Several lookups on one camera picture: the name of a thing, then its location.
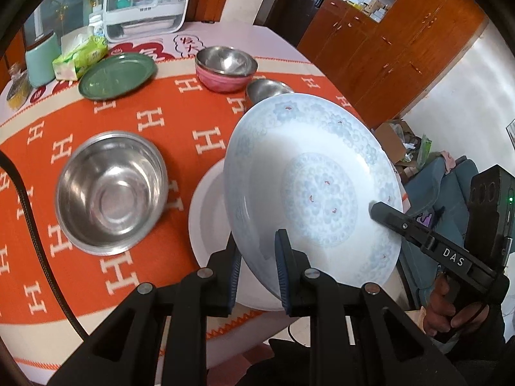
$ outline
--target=door handle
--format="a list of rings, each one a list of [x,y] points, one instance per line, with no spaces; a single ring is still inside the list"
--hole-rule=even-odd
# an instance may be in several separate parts
[[[420,71],[420,69],[418,69],[418,68],[417,68],[415,65],[413,65],[412,63],[409,63],[409,64],[413,67],[413,69],[414,69],[415,71],[417,71],[420,75],[422,75],[422,72]]]

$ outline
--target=white plate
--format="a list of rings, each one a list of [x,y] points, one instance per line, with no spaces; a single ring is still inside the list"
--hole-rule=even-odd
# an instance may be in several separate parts
[[[188,229],[200,267],[208,265],[212,253],[225,249],[231,228],[223,201],[223,160],[200,180],[190,205]],[[244,259],[241,259],[236,301],[253,309],[283,310],[281,301],[258,281]]]
[[[307,94],[263,100],[239,121],[223,170],[229,222],[245,261],[280,297],[274,236],[341,283],[388,280],[401,237],[370,219],[402,210],[397,179],[370,131],[340,106]]]

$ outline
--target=table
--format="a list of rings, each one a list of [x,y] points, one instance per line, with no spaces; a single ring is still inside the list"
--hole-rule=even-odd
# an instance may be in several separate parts
[[[96,103],[76,83],[50,83],[32,92],[16,114],[0,96],[0,148],[17,165],[32,200],[38,230],[56,279],[74,314],[91,332],[139,282],[165,286],[198,268],[187,213],[202,176],[224,157],[243,114],[243,92],[220,95],[195,77],[192,55],[205,46],[238,47],[259,64],[256,76],[324,97],[357,115],[329,80],[269,29],[243,23],[190,23],[178,33],[130,41],[110,53],[136,51],[158,63],[156,78],[135,94]],[[144,241],[124,254],[96,257],[72,247],[53,211],[53,192],[66,159],[79,144],[107,130],[138,133],[156,144],[169,174],[166,211]],[[25,226],[16,191],[0,174],[0,335],[26,375],[46,383],[80,344],[64,319]],[[399,281],[393,290],[399,290]],[[220,364],[282,330],[284,312],[236,305],[228,319],[209,318],[207,365]]]

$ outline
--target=stainless steel bowl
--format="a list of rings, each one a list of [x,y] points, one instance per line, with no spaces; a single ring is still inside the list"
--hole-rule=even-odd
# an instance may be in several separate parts
[[[204,48],[197,53],[195,63],[208,71],[229,77],[248,77],[258,69],[258,63],[252,56],[228,46]]]
[[[253,105],[259,103],[264,99],[279,94],[293,93],[294,91],[285,83],[276,81],[274,79],[260,78],[253,79],[245,90],[245,109],[248,110]]]
[[[79,250],[127,251],[152,230],[168,197],[158,149],[142,137],[105,132],[83,143],[64,166],[55,206],[59,225]]]

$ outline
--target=screw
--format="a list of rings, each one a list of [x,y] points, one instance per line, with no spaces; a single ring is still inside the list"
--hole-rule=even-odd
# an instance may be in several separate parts
[[[365,291],[368,293],[368,294],[377,294],[381,291],[381,288],[375,284],[375,283],[367,283],[365,284]]]
[[[307,278],[319,278],[320,272],[317,269],[307,269],[304,271],[304,276]]]
[[[139,294],[147,294],[147,293],[150,293],[153,288],[154,288],[154,286],[152,286],[150,283],[141,283],[137,287],[137,292]]]
[[[200,278],[210,278],[213,275],[213,270],[208,267],[204,267],[197,271],[197,276]]]

